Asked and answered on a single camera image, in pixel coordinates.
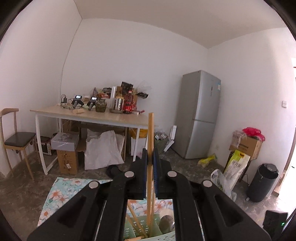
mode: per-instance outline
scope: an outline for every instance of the silver refrigerator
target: silver refrigerator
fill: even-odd
[[[172,148],[185,159],[206,157],[220,102],[221,80],[205,71],[183,75]]]

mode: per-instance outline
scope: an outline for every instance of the plastic bottle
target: plastic bottle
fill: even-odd
[[[128,94],[124,98],[124,107],[123,112],[126,114],[130,114],[133,108],[133,95],[132,91],[128,91]]]

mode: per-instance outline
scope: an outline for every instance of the wooden table top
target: wooden table top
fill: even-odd
[[[83,113],[74,114],[73,110],[62,108],[59,105],[45,107],[39,110],[30,110],[39,115],[56,117],[69,120],[85,121],[91,123],[110,124],[126,127],[148,128],[148,117],[144,114],[115,114],[106,109],[105,112],[96,112],[95,108],[91,111],[84,109]]]

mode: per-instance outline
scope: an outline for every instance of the light switch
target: light switch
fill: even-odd
[[[282,101],[282,102],[281,102],[281,106],[282,106],[283,108],[287,108],[287,101]]]

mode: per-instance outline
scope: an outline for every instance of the green plastic basket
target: green plastic basket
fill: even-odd
[[[145,229],[145,232],[147,233],[148,231],[148,226],[147,226],[147,216],[139,216],[137,217],[138,221],[142,225],[142,227]],[[137,227],[137,223],[135,222],[134,218],[131,218],[134,225]],[[143,239],[145,241],[176,241],[175,238],[175,231],[167,233],[167,234],[162,234],[160,231],[158,225],[159,225],[159,214],[154,214],[154,219],[152,221],[152,227],[151,227],[151,235],[152,237]],[[125,225],[124,225],[124,234],[123,238],[124,239],[129,239],[129,238],[135,238],[141,233],[140,229],[137,231],[132,227],[132,225],[126,220]]]

